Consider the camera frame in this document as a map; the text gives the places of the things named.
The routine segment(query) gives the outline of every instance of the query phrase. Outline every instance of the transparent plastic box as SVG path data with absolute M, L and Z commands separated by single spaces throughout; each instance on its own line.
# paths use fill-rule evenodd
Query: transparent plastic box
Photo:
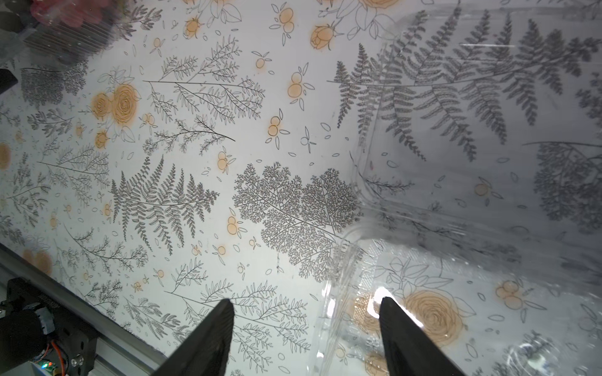
M 469 376 L 602 374 L 601 26 L 442 7 L 339 64 L 364 218 L 309 374 L 387 374 L 384 296 Z
M 25 48 L 41 66 L 69 68 L 85 62 L 128 32 L 124 29 L 128 22 L 122 21 L 132 18 L 134 4 L 131 0 L 3 0 L 3 17 L 8 17 L 11 27 L 0 26 L 0 64 Z

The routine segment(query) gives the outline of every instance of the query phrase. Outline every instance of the branch print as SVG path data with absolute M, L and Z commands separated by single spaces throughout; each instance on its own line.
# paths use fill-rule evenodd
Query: branch print
M 100 287 L 98 287 L 98 284 L 98 282 L 94 282 L 90 291 L 84 295 L 84 299 L 94 308 L 102 309 L 109 318 L 115 320 L 115 310 L 119 307 L 119 295 L 117 293 L 123 290 L 123 286 L 119 280 L 108 280 Z
M 179 105 L 180 109 L 186 108 L 192 113 L 200 112 L 206 106 L 215 119 L 225 123 L 234 123 L 237 117 L 257 119 L 264 90 L 248 77 L 238 78 L 240 67 L 235 59 L 241 50 L 237 43 L 234 37 L 224 38 L 211 49 L 211 56 L 203 60 L 197 57 L 166 59 L 161 78 L 147 81 L 150 84 L 149 99 L 161 118 L 172 121 Z M 168 81 L 170 76 L 175 81 Z M 155 89 L 164 84 L 173 86 L 178 94 L 175 100 L 166 99 Z
M 195 184 L 190 175 L 185 185 L 184 170 L 176 177 L 176 165 L 172 165 L 168 175 L 161 181 L 163 173 L 163 156 L 151 173 L 151 159 L 146 157 L 140 172 L 126 180 L 121 173 L 119 187 L 113 180 L 110 193 L 114 195 L 115 209 L 113 221 L 121 213 L 123 239 L 127 241 L 126 231 L 131 221 L 134 228 L 148 248 L 151 248 L 147 234 L 147 226 L 154 226 L 152 231 L 167 246 L 169 254 L 173 253 L 172 236 L 175 235 L 184 246 L 184 226 L 188 226 L 191 236 L 196 232 L 195 215 L 205 220 L 205 211 L 211 212 L 219 193 L 203 189 L 203 184 Z
M 38 210 L 44 208 L 48 200 L 44 196 L 50 192 L 50 186 L 46 182 L 46 175 L 39 173 L 34 179 L 31 178 L 31 166 L 28 162 L 29 155 L 23 153 L 19 161 L 19 168 L 13 176 L 13 192 L 7 200 L 12 200 L 15 209 L 23 214 L 25 222 L 35 227 L 40 216 Z
M 141 327 L 147 327 L 157 339 L 167 336 L 167 331 L 170 331 L 174 340 L 181 344 L 190 334 L 188 325 L 182 325 L 176 315 L 163 315 L 159 304 L 151 303 L 147 298 L 138 299 L 138 304 L 127 298 L 125 301 L 125 310 L 130 317 Z
M 233 292 L 234 284 L 224 279 L 206 283 L 200 298 L 176 293 L 179 286 L 181 284 L 176 282 L 175 289 L 169 293 L 184 300 L 184 314 L 191 326 L 198 325 L 222 299 L 230 299 L 236 308 L 232 343 L 238 344 L 238 353 L 255 372 L 267 372 L 273 363 L 265 351 L 273 347 L 274 336 L 281 338 L 283 345 L 289 345 L 292 353 L 309 350 L 305 337 L 308 330 L 307 314 L 304 313 L 307 303 L 277 294 L 277 286 L 267 282 L 253 283 L 237 293 Z
M 47 143 L 45 155 L 58 152 L 55 141 Z M 92 145 L 84 146 L 78 151 L 67 147 L 58 152 L 55 162 L 38 163 L 47 166 L 51 184 L 71 188 L 77 199 L 86 206 L 92 199 L 90 190 L 93 182 L 101 188 L 109 186 L 108 155 L 96 151 Z
M 207 116 L 199 117 L 197 115 L 194 118 L 193 126 L 186 125 L 184 120 L 176 120 L 176 124 L 178 125 L 178 130 L 175 133 L 166 131 L 155 132 L 157 140 L 154 141 L 152 138 L 147 139 L 143 145 L 144 152 L 151 155 L 159 148 L 159 145 L 165 145 L 164 150 L 166 152 L 171 152 L 181 138 L 182 142 L 180 142 L 178 146 L 182 153 L 185 153 L 188 150 L 190 144 L 198 140 L 202 141 L 199 154 L 203 155 L 203 153 L 212 145 L 221 144 L 226 139 L 234 141 L 234 139 L 226 135 L 217 133 L 215 131 L 216 125 L 213 122 L 213 119 L 208 120 Z
M 60 250 L 63 257 L 67 259 L 67 265 L 77 267 L 79 256 L 85 261 L 87 267 L 92 270 L 96 269 L 96 264 L 102 265 L 102 270 L 110 276 L 113 275 L 111 270 L 112 264 L 117 264 L 121 269 L 125 271 L 133 271 L 134 265 L 137 268 L 143 267 L 148 262 L 148 255 L 146 250 L 139 245 L 136 249 L 128 252 L 124 252 L 125 245 L 123 243 L 117 243 L 111 250 L 109 239 L 107 236 L 104 237 L 100 245 L 87 245 L 92 241 L 92 234 L 94 229 L 90 229 L 83 235 L 71 235 L 67 227 L 65 231 L 69 235 L 69 238 L 77 244 L 76 249 L 69 248 L 67 250 Z
M 299 265 L 299 275 L 324 280 L 341 240 L 337 233 L 359 218 L 355 193 L 339 172 L 330 168 L 304 187 L 300 177 L 291 179 L 288 167 L 278 162 L 266 167 L 262 177 L 249 164 L 235 183 L 234 205 L 241 218 L 262 222 L 263 241 L 288 253 L 291 264 Z
M 38 111 L 36 114 L 27 117 L 27 122 L 31 125 L 34 131 L 43 126 L 46 137 L 54 135 L 63 135 L 71 130 L 71 120 L 73 117 L 67 118 L 61 109 L 49 109 L 47 113 Z

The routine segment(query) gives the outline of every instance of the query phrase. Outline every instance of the fern illustration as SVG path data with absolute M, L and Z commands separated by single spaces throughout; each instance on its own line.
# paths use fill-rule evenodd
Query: fern illustration
M 8 123 L 10 126 L 19 126 L 21 124 L 21 119 L 19 115 L 12 116 L 10 114 L 9 108 L 4 108 L 4 102 L 0 103 L 0 125 L 4 124 L 4 121 Z
M 135 223 L 135 230 L 140 235 L 148 248 L 151 244 L 147 234 L 147 226 L 154 226 L 152 231 L 157 234 L 163 244 L 167 246 L 169 254 L 173 253 L 172 236 L 175 235 L 184 246 L 184 226 L 186 222 L 192 237 L 195 234 L 195 215 L 204 221 L 204 212 L 211 212 L 219 193 L 204 190 L 203 184 L 195 184 L 194 178 L 185 186 L 184 170 L 180 177 L 176 177 L 176 166 L 172 165 L 168 175 L 161 181 L 163 173 L 163 156 L 161 161 L 151 173 L 151 159 L 146 157 L 142 169 L 133 177 L 126 180 L 121 172 L 119 188 L 113 180 L 110 193 L 114 195 L 113 220 L 121 212 L 123 238 L 127 241 L 126 230 L 131 220 Z
M 38 111 L 37 113 L 27 116 L 27 122 L 31 125 L 34 131 L 43 126 L 46 137 L 54 135 L 63 135 L 71 130 L 71 120 L 73 117 L 63 117 L 60 108 L 49 109 L 47 113 Z
M 11 242 L 25 245 L 25 238 L 20 229 L 13 228 L 13 221 L 9 215 L 0 212 L 0 235 L 8 238 Z
M 180 107 L 192 113 L 200 112 L 206 106 L 215 119 L 233 123 L 237 117 L 257 119 L 262 107 L 264 90 L 250 78 L 239 79 L 239 65 L 235 58 L 240 56 L 238 40 L 233 37 L 218 42 L 211 49 L 211 56 L 200 60 L 197 57 L 170 57 L 163 64 L 163 75 L 150 84 L 150 99 L 155 111 L 162 119 L 173 120 Z M 175 81 L 166 81 L 173 75 Z M 155 90 L 160 84 L 173 85 L 176 100 L 167 99 Z
M 98 282 L 94 282 L 90 291 L 84 295 L 84 299 L 94 308 L 104 310 L 107 316 L 115 320 L 115 310 L 119 307 L 119 295 L 117 293 L 123 290 L 123 286 L 119 280 L 108 280 L 100 287 L 98 287 L 98 284 Z
M 125 299 L 125 310 L 130 317 L 141 327 L 147 327 L 157 338 L 167 336 L 167 330 L 171 331 L 174 340 L 182 343 L 190 334 L 188 325 L 182 325 L 176 315 L 166 313 L 163 315 L 159 304 L 151 303 L 147 298 L 138 299 L 138 304 Z
M 123 19 L 116 22 L 118 38 L 129 40 L 132 33 L 136 32 L 136 29 L 134 29 L 136 23 L 140 25 L 142 30 L 151 30 L 155 26 L 155 22 L 159 22 L 161 19 L 161 12 L 163 12 L 162 9 L 153 8 L 149 10 L 144 5 L 138 5 L 133 10 L 129 10 L 126 5 L 123 10 Z
M 45 153 L 46 151 L 58 152 L 55 141 L 47 146 L 50 149 L 45 149 Z M 108 155 L 96 151 L 92 145 L 84 146 L 77 152 L 68 147 L 58 152 L 54 163 L 43 161 L 38 163 L 47 166 L 51 184 L 71 188 L 75 191 L 77 199 L 86 206 L 92 199 L 90 190 L 93 182 L 101 188 L 109 186 Z
M 590 81 L 592 89 L 580 89 L 576 96 L 579 107 L 587 109 L 587 117 L 595 120 L 596 126 L 600 128 L 598 134 L 602 135 L 602 79 L 599 73 L 594 73 L 593 76 Z
M 265 351 L 273 347 L 273 338 L 282 339 L 292 353 L 309 350 L 307 343 L 307 303 L 279 295 L 277 286 L 267 282 L 251 284 L 240 293 L 233 292 L 234 284 L 228 280 L 205 284 L 200 298 L 190 298 L 184 293 L 176 293 L 181 284 L 176 283 L 172 295 L 181 297 L 186 309 L 184 314 L 190 325 L 198 325 L 209 311 L 222 299 L 228 298 L 236 308 L 236 324 L 232 331 L 232 343 L 238 344 L 238 352 L 249 368 L 256 372 L 267 372 L 273 363 Z
M 199 153 L 203 155 L 210 146 L 220 144 L 225 139 L 235 141 L 226 135 L 217 133 L 213 119 L 207 119 L 207 116 L 199 117 L 197 115 L 194 118 L 194 125 L 192 127 L 187 126 L 184 120 L 176 120 L 176 124 L 178 125 L 176 133 L 166 131 L 155 132 L 157 140 L 155 141 L 152 138 L 147 139 L 143 145 L 144 152 L 151 155 L 159 148 L 159 145 L 165 145 L 164 150 L 171 152 L 176 143 L 182 138 L 182 142 L 179 144 L 179 149 L 182 153 L 185 153 L 188 146 L 194 141 L 202 140 Z
M 44 196 L 48 195 L 50 186 L 46 183 L 46 175 L 42 175 L 42 173 L 32 179 L 28 159 L 29 155 L 23 153 L 17 172 L 13 175 L 12 196 L 6 199 L 12 200 L 15 209 L 23 214 L 25 222 L 35 227 L 40 216 L 38 211 L 44 208 L 48 202 Z
M 581 65 L 598 52 L 600 39 L 573 38 L 564 41 L 560 30 L 547 35 L 539 32 L 537 23 L 529 20 L 526 33 L 514 41 L 510 14 L 493 45 L 484 46 L 491 31 L 491 15 L 485 11 L 464 37 L 459 47 L 450 46 L 450 40 L 458 30 L 461 8 L 456 7 L 438 30 L 426 37 L 426 12 L 416 15 L 411 26 L 402 35 L 388 43 L 376 58 L 360 56 L 356 67 L 359 71 L 371 71 L 370 79 L 362 82 L 351 80 L 343 74 L 343 63 L 337 63 L 338 83 L 342 92 L 341 112 L 344 116 L 351 104 L 360 113 L 360 143 L 371 125 L 376 107 L 379 119 L 388 124 L 385 132 L 399 136 L 399 142 L 421 159 L 426 159 L 411 135 L 416 122 L 431 122 L 431 129 L 441 130 L 440 135 L 462 146 L 469 161 L 476 158 L 476 145 L 470 130 L 471 124 L 464 114 L 465 108 L 474 111 L 480 122 L 495 133 L 500 142 L 506 142 L 506 120 L 501 100 L 511 100 L 525 113 L 527 123 L 534 125 L 538 115 L 538 87 L 548 87 L 554 94 L 563 94 L 563 76 L 580 76 Z M 513 54 L 511 45 L 518 46 Z M 349 96 L 349 85 L 358 86 L 358 100 Z M 374 105 L 371 98 L 380 98 Z
M 241 218 L 262 222 L 263 241 L 278 252 L 288 253 L 299 275 L 317 281 L 328 275 L 337 233 L 358 220 L 358 200 L 352 187 L 330 168 L 313 176 L 305 187 L 301 178 L 291 179 L 288 167 L 267 166 L 258 176 L 252 164 L 235 180 L 234 205 Z
M 113 264 L 117 264 L 125 271 L 133 271 L 134 265 L 135 267 L 140 268 L 148 262 L 146 250 L 141 245 L 128 254 L 127 252 L 123 252 L 123 249 L 125 249 L 123 243 L 117 243 L 113 250 L 110 250 L 109 239 L 107 236 L 104 237 L 100 245 L 87 246 L 86 244 L 92 241 L 94 229 L 90 229 L 90 231 L 87 231 L 83 235 L 75 236 L 71 235 L 69 230 L 67 230 L 67 226 L 65 226 L 65 231 L 71 240 L 77 244 L 79 254 L 85 260 L 86 266 L 92 270 L 95 270 L 96 264 L 100 263 L 102 265 L 102 270 L 111 276 L 113 275 L 113 271 L 111 270 Z M 64 257 L 67 257 L 68 266 L 76 267 L 76 263 L 79 260 L 77 250 L 73 250 L 72 248 L 69 248 L 68 250 L 61 249 L 61 254 Z
M 351 109 L 353 100 L 358 97 L 359 86 L 354 85 L 351 82 L 351 76 L 345 68 L 342 61 L 337 62 L 337 74 L 335 75 L 335 82 L 340 82 L 339 88 L 341 90 L 341 109 L 339 111 L 339 117 L 337 120 L 337 128 L 341 127 L 341 122 L 345 118 L 345 115 Z
M 540 142 L 535 193 L 548 218 L 568 218 L 582 231 L 602 228 L 602 145 Z

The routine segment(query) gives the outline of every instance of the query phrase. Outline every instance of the orange berry print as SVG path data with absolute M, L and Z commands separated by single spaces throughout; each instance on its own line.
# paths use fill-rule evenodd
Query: orange berry print
M 217 168 L 222 173 L 228 174 L 229 166 L 236 160 L 236 158 L 232 158 L 232 155 L 228 155 L 226 153 L 226 148 L 222 147 L 223 151 L 217 154 Z
M 278 30 L 282 28 L 282 45 L 284 46 L 287 39 L 291 38 L 291 33 L 295 30 L 295 24 L 293 22 L 294 11 L 291 8 L 285 8 L 286 2 L 278 8 L 272 4 L 272 10 L 276 13 L 273 25 L 270 25 L 270 29 Z
M 242 222 L 236 219 L 236 212 L 230 208 L 230 217 L 228 217 L 227 227 L 228 233 L 230 235 L 237 235 L 240 239 L 242 237 L 241 232 L 247 232 L 246 229 L 240 227 L 241 224 Z
M 293 10 L 291 8 L 283 9 L 278 16 L 280 18 L 280 23 L 285 24 L 289 22 L 293 18 Z
M 270 119 L 270 125 L 267 127 L 267 135 L 268 139 L 265 140 L 266 144 L 269 144 L 274 140 L 274 144 L 276 148 L 280 150 L 280 136 L 279 135 L 289 135 L 291 132 L 282 129 L 282 118 L 284 117 L 282 110 L 279 110 L 278 116 L 272 116 Z

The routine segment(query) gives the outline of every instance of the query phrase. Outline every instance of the orange flower print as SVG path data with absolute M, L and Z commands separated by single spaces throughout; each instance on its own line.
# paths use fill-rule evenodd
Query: orange flower print
M 226 154 L 226 148 L 222 147 L 223 151 L 219 152 L 217 155 L 217 168 L 219 168 L 222 173 L 228 174 L 228 167 L 236 161 L 236 158 L 232 158 L 232 155 Z
M 371 8 L 388 8 L 395 5 L 399 0 L 359 0 L 366 7 Z
M 369 354 L 364 360 L 364 365 L 366 373 L 370 376 L 389 376 L 386 359 L 380 354 Z
M 282 28 L 282 45 L 284 46 L 287 39 L 291 38 L 291 33 L 295 30 L 295 24 L 293 22 L 294 11 L 291 8 L 285 8 L 286 2 L 278 8 L 272 4 L 272 10 L 276 13 L 274 17 L 275 24 L 270 25 L 270 29 L 277 30 Z
M 0 170 L 8 169 L 10 165 L 10 146 L 7 143 L 0 143 Z
M 186 24 L 184 25 L 184 37 L 186 39 L 191 39 L 192 37 L 197 38 L 196 33 L 200 30 L 200 27 L 204 25 L 204 23 L 199 22 L 199 16 L 192 17 Z
M 270 119 L 270 125 L 267 128 L 268 138 L 265 140 L 266 144 L 269 144 L 274 141 L 274 145 L 276 148 L 280 150 L 280 137 L 279 135 L 289 135 L 291 132 L 282 129 L 282 119 L 284 115 L 282 114 L 282 110 L 279 111 L 278 116 L 273 116 Z
M 105 93 L 98 93 L 92 98 L 90 108 L 94 116 L 104 121 L 105 117 L 111 113 L 111 99 Z
M 52 258 L 45 251 L 39 251 L 34 259 L 34 265 L 41 272 L 51 275 L 52 274 Z
M 424 333 L 439 347 L 455 341 L 464 327 L 455 303 L 434 291 L 414 292 L 406 298 L 406 309 L 424 324 Z
M 316 26 L 314 32 L 311 33 L 310 43 L 315 49 L 330 49 L 330 41 L 335 36 L 335 30 L 330 25 Z
M 97 149 L 106 149 L 108 140 L 107 130 L 105 129 L 96 134 L 96 137 L 94 137 L 94 145 Z
M 239 226 L 242 224 L 242 222 L 236 219 L 236 213 L 234 210 L 232 210 L 232 208 L 230 208 L 230 214 L 232 215 L 228 217 L 228 233 L 230 235 L 237 235 L 238 239 L 240 239 L 240 233 L 247 232 L 247 230 Z
M 119 125 L 127 125 L 136 114 L 138 95 L 131 85 L 121 84 L 113 93 L 113 119 Z

